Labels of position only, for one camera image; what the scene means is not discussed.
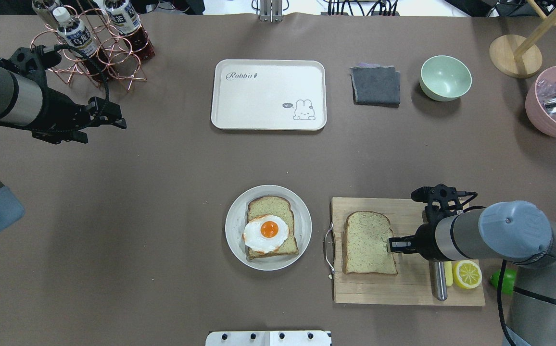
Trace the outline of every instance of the cutting board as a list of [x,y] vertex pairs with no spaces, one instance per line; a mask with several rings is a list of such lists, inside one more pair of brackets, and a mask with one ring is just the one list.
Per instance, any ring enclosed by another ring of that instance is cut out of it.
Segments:
[[444,302],[432,296],[428,261],[419,254],[393,254],[397,275],[345,274],[342,264],[342,234],[346,218],[355,211],[379,212],[390,219],[395,236],[415,234],[423,223],[425,204],[410,199],[346,198],[331,199],[333,221],[334,262],[333,300],[337,303],[387,305],[450,305],[482,307],[485,305],[483,287],[447,288]]

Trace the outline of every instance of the toast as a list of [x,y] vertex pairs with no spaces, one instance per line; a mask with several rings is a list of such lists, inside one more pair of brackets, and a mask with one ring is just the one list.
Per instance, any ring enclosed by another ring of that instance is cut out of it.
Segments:
[[346,219],[342,245],[344,273],[397,274],[387,241],[394,236],[390,219],[372,211],[357,211]]
[[295,240],[295,217],[291,211],[291,204],[282,197],[265,196],[255,199],[248,204],[248,222],[262,215],[275,215],[280,217],[289,227],[289,236],[278,249],[262,253],[246,247],[248,259],[269,258],[271,256],[295,255],[300,252]]

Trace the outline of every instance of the pink bowl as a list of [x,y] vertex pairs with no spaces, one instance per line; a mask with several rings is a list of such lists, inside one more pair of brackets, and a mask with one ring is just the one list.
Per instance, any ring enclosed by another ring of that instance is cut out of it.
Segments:
[[556,121],[553,120],[545,111],[539,97],[537,96],[536,88],[540,80],[547,79],[550,82],[556,81],[556,66],[550,67],[541,72],[535,83],[532,84],[531,89],[526,96],[526,114],[531,120],[532,124],[544,134],[556,137]]

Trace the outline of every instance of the brown table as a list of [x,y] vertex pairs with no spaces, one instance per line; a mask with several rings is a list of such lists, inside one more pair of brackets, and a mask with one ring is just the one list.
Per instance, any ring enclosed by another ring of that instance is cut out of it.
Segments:
[[[533,79],[505,76],[487,53],[539,20],[142,19],[157,56],[144,65],[147,83],[130,94],[113,86],[127,130],[89,129],[89,144],[56,146],[0,128],[0,178],[26,208],[0,234],[0,346],[203,345],[208,331],[250,329],[328,329],[335,345],[500,344],[488,284],[484,308],[334,304],[322,236],[331,197],[408,198],[439,182],[478,191],[482,205],[531,201],[556,221],[556,139],[524,112]],[[0,16],[0,57],[40,30],[37,17]],[[556,28],[538,46],[543,67],[556,65]],[[421,64],[438,54],[472,72],[460,100],[434,102],[418,87]],[[326,127],[213,127],[222,59],[319,61]],[[398,108],[353,105],[348,68],[359,62],[402,72]],[[100,94],[81,80],[69,88],[51,76],[50,86],[80,103]],[[231,202],[262,184],[295,191],[313,219],[307,251],[278,272],[240,263],[223,230]],[[485,274],[499,266],[485,261]]]

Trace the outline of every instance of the white floor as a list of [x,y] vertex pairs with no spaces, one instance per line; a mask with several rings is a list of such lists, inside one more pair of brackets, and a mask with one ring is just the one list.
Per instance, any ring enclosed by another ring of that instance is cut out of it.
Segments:
[[[326,0],[288,0],[289,7],[284,14],[300,12],[308,14],[320,14],[327,12]],[[400,15],[431,16],[431,17],[465,17],[466,14],[443,0],[397,0],[397,11]],[[205,12],[203,14],[228,14],[228,13],[254,13],[250,4],[251,0],[205,0]],[[258,7],[257,0],[252,0]],[[364,12],[368,13],[372,2],[361,2]],[[287,0],[282,0],[282,8],[287,7]],[[352,1],[353,14],[362,15],[359,6]]]

